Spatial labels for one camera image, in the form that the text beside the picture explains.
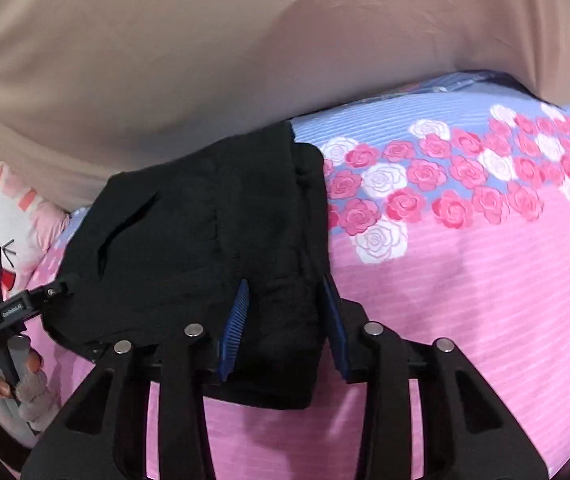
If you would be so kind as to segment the left hand in grey glove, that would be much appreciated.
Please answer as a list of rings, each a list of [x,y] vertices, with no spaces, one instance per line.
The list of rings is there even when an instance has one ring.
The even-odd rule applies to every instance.
[[[30,338],[12,337],[8,349],[19,382],[11,387],[0,374],[0,428],[25,448],[34,448],[40,434],[57,416],[60,404],[48,386],[42,356],[31,348]]]

